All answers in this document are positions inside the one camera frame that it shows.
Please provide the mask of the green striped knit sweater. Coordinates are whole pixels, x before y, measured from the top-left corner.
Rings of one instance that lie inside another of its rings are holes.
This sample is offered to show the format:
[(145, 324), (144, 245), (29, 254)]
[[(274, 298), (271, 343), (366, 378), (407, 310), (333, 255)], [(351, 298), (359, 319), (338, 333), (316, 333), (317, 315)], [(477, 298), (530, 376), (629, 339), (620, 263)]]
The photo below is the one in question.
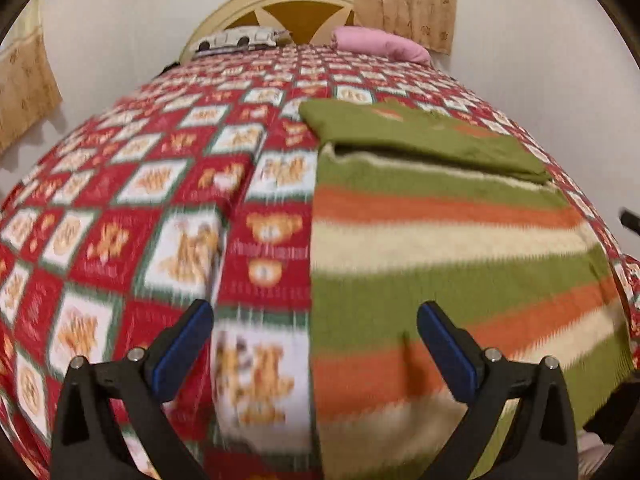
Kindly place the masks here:
[(508, 358), (558, 358), (578, 422), (630, 374), (617, 246), (539, 148), (394, 103), (299, 113), (320, 142), (310, 340), (328, 478), (413, 478), (460, 422), (416, 330), (426, 300)]

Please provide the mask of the red checkered bear bedspread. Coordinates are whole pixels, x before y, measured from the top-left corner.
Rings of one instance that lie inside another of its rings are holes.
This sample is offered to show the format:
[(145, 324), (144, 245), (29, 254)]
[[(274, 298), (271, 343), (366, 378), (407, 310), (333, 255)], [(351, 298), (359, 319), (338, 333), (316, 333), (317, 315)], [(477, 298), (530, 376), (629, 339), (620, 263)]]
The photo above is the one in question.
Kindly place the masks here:
[[(589, 203), (522, 127), (428, 66), (303, 46), (159, 76), (52, 148), (1, 208), (1, 426), (37, 478), (49, 474), (70, 360), (147, 347), (205, 299), (212, 339), (166, 406), (171, 426), (210, 478), (329, 479), (310, 340), (320, 142), (299, 113), (318, 99), (394, 103), (513, 136)], [(606, 229), (633, 370), (639, 268)]]

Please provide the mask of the beige patterned side curtain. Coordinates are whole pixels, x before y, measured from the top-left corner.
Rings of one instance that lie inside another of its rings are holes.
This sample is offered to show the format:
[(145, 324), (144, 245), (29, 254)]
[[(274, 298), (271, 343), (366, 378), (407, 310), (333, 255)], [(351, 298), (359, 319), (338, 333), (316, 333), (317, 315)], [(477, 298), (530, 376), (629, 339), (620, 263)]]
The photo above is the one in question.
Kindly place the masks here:
[(0, 152), (61, 104), (44, 44), (41, 0), (29, 0), (2, 40), (0, 56)]

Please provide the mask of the white patterned pillow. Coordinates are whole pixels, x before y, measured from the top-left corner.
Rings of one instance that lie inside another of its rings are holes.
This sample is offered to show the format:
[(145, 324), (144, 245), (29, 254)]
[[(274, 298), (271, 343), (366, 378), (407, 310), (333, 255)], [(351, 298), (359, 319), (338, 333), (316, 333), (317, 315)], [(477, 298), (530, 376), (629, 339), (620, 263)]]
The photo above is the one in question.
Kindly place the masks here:
[(269, 26), (240, 26), (212, 32), (192, 41), (188, 51), (195, 53), (224, 48), (275, 48), (291, 42), (292, 36), (287, 29)]

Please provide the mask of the pink pillow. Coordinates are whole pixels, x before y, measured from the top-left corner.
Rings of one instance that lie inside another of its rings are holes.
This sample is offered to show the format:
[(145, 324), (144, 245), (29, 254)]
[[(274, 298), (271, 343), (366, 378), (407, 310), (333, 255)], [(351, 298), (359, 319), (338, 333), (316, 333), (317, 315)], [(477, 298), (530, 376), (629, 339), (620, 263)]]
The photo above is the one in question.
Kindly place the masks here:
[(336, 50), (341, 51), (384, 56), (384, 58), (397, 62), (410, 62), (425, 66), (432, 64), (430, 52), (420, 44), (377, 28), (337, 27), (332, 32), (331, 44)]

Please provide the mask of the cream wooden headboard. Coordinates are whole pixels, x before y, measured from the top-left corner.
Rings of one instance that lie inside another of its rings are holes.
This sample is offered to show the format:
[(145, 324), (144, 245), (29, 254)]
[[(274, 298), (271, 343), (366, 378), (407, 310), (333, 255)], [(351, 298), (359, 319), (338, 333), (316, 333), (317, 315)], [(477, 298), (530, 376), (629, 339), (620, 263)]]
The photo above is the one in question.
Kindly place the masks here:
[(290, 32), (294, 44), (326, 46), (337, 27), (354, 24), (354, 0), (228, 0), (201, 22), (179, 56), (189, 62), (198, 40), (227, 28), (267, 26)]

